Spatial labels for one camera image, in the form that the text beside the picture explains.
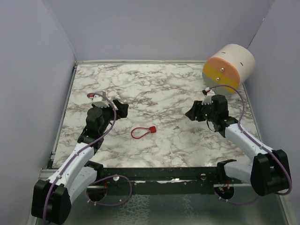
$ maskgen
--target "black metal frame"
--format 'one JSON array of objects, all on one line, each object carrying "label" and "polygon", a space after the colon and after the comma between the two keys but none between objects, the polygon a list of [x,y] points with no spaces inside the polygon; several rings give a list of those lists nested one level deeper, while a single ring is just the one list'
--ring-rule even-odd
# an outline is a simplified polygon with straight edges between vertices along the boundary
[{"label": "black metal frame", "polygon": [[[98,168],[98,178],[115,174],[126,176],[132,183],[133,195],[176,195],[203,194],[213,195],[214,185],[221,184],[217,167],[166,167],[166,168]],[[239,180],[228,179],[231,184],[241,184]],[[89,187],[89,194],[106,192],[106,195],[128,195],[129,185],[125,179],[114,181],[110,178],[96,184],[99,188]]]}]

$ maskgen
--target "metal edge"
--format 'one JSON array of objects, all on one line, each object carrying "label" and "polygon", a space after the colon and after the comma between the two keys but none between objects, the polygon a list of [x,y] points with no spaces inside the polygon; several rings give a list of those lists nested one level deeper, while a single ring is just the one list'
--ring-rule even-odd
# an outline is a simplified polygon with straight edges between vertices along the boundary
[{"label": "metal edge", "polygon": [[[244,91],[245,91],[245,94],[246,94],[246,97],[247,97],[247,101],[249,102],[249,107],[250,107],[250,110],[251,110],[251,113],[252,113],[252,116],[253,116],[253,120],[254,120],[254,124],[255,124],[257,133],[258,133],[258,137],[263,142],[261,133],[260,133],[259,128],[257,126],[257,120],[256,120],[256,117],[255,117],[255,114],[253,113],[253,110],[252,110],[253,108],[252,108],[252,105],[251,105],[251,101],[249,100],[248,92],[247,92],[247,89],[246,89],[246,86],[245,86],[244,83],[243,83],[243,88],[244,88]],[[289,200],[289,196],[288,195],[280,195],[280,201],[281,201],[282,210],[285,214],[288,225],[298,225],[293,207],[292,207],[291,202]]]},{"label": "metal edge", "polygon": [[290,198],[288,195],[281,195],[280,201],[282,205],[282,209],[285,213],[286,220],[289,225],[298,225],[297,218],[295,216],[295,212],[293,210],[292,204],[290,202]]},{"label": "metal edge", "polygon": [[58,141],[60,139],[61,127],[62,127],[62,123],[63,123],[64,118],[65,118],[65,113],[66,113],[66,109],[67,109],[67,106],[68,106],[69,98],[70,98],[70,95],[71,95],[71,90],[72,90],[72,87],[73,87],[73,82],[74,82],[76,70],[77,70],[77,65],[76,65],[76,62],[75,62],[75,65],[74,65],[74,68],[73,68],[72,77],[71,77],[71,81],[70,81],[70,86],[69,86],[69,89],[67,91],[66,101],[64,103],[64,107],[63,107],[63,111],[62,111],[62,114],[61,114],[61,118],[60,118],[60,123],[59,123],[58,131],[57,131],[57,135],[56,135],[56,138],[55,138],[55,141],[54,141],[54,145],[53,145],[53,149],[52,149],[52,154],[53,155],[56,152]]},{"label": "metal edge", "polygon": [[38,218],[32,216],[30,213],[26,225],[36,225],[37,222],[38,222]]},{"label": "metal edge", "polygon": [[41,180],[46,180],[48,179],[48,177],[52,176],[56,171],[57,169],[43,169],[41,170],[41,173],[39,174],[38,178]]},{"label": "metal edge", "polygon": [[112,64],[191,64],[191,63],[205,63],[206,60],[88,60],[88,61],[77,61],[76,65],[82,64],[104,64],[104,63],[112,63]]}]

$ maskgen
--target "gray wall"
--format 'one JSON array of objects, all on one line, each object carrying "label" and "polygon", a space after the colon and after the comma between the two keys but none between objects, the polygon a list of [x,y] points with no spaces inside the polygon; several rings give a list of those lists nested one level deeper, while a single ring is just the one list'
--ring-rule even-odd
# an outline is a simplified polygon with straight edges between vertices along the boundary
[{"label": "gray wall", "polygon": [[44,0],[78,60],[205,60],[248,47],[273,0]]},{"label": "gray wall", "polygon": [[2,0],[0,31],[0,224],[23,225],[75,59],[40,0]]},{"label": "gray wall", "polygon": [[298,0],[275,1],[249,47],[257,69],[246,81],[262,140],[288,154],[295,212],[300,212],[299,12]]}]

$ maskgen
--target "white cylinder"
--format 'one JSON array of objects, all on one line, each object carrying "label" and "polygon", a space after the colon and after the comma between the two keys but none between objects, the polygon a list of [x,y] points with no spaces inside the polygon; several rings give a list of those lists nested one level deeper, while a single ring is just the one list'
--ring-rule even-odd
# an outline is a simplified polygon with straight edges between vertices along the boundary
[{"label": "white cylinder", "polygon": [[[209,87],[226,84],[238,88],[253,73],[255,59],[246,48],[230,44],[226,45],[209,58],[202,71],[203,79]],[[214,90],[218,94],[229,95],[234,90],[220,87]]]}]

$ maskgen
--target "bolt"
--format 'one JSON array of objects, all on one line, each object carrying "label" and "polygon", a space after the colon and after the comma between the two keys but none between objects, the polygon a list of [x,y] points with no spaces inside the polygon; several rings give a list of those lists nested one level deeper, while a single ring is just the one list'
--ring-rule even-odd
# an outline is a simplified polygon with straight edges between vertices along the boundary
[{"label": "bolt", "polygon": [[113,179],[114,181],[118,181],[118,180],[119,180],[119,177],[116,176],[116,177],[113,177],[112,179]]},{"label": "bolt", "polygon": [[206,174],[202,173],[202,174],[200,175],[200,178],[201,178],[201,180],[206,180]]}]

